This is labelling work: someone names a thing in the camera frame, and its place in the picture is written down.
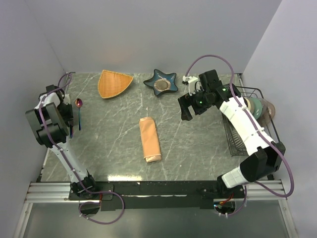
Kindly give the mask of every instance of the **gray marble surface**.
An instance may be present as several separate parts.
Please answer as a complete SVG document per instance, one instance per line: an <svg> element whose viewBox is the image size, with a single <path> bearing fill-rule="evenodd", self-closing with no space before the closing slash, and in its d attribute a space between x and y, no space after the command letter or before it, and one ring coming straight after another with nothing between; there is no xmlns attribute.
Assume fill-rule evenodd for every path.
<svg viewBox="0 0 317 238"><path fill-rule="evenodd" d="M83 100L82 130L75 126L70 144L95 180L210 180L237 167L245 157L231 157L220 111L210 108L191 121L182 121L177 98L188 90L177 74L176 93L154 96L143 84L152 74L132 74L131 85L112 99L102 99L97 84L100 74L73 76L72 102ZM223 83L230 75L222 75ZM74 107L75 123L78 121ZM143 159L139 119L156 122L162 161ZM42 181L69 181L57 157L49 152Z"/></svg>

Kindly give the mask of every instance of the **dish rack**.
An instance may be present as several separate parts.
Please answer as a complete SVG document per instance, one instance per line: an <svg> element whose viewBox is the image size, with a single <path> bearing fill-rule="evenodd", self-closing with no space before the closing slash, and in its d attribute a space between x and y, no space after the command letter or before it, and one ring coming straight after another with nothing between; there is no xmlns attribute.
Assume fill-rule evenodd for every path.
<svg viewBox="0 0 317 238"><path fill-rule="evenodd" d="M245 98L264 98L260 89L258 88L249 88L237 86L238 90L241 93L241 96ZM229 151L232 156L248 156L247 149L240 138L238 132L233 127L228 118L222 114L224 129L226 132L226 137L228 141ZM277 139L279 142L279 136L277 134L274 122L270 117L270 122L264 127L266 133L273 139Z"/></svg>

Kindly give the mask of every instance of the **orange cloth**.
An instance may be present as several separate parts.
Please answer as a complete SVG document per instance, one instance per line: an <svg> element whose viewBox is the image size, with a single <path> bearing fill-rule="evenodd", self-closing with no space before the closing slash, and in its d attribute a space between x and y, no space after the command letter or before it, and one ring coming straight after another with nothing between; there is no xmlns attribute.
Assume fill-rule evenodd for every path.
<svg viewBox="0 0 317 238"><path fill-rule="evenodd" d="M152 117L141 118L139 122L143 155L146 162L161 160L159 138Z"/></svg>

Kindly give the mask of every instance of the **metal spoon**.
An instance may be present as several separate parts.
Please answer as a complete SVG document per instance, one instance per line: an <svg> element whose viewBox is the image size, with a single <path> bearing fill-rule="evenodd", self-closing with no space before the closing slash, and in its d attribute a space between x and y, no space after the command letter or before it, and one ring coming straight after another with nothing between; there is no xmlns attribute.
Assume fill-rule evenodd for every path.
<svg viewBox="0 0 317 238"><path fill-rule="evenodd" d="M78 124L79 130L81 130L81 117L80 117L80 108L83 106L83 101L80 98L75 100L76 107L78 107Z"/></svg>

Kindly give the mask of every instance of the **white wall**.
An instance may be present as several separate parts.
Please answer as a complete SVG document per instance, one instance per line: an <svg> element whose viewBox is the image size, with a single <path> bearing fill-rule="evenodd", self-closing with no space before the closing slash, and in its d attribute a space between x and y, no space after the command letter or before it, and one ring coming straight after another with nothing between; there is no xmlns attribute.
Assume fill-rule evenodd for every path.
<svg viewBox="0 0 317 238"><path fill-rule="evenodd" d="M0 0L0 237L12 237L45 148L25 118L63 69L23 0Z"/></svg>
<svg viewBox="0 0 317 238"><path fill-rule="evenodd" d="M243 73L276 107L274 122L295 178L289 204L301 238L317 235L317 1L283 0ZM278 175L289 188L287 172Z"/></svg>
<svg viewBox="0 0 317 238"><path fill-rule="evenodd" d="M26 0L66 71L245 69L281 0ZM205 59L202 72L227 65Z"/></svg>

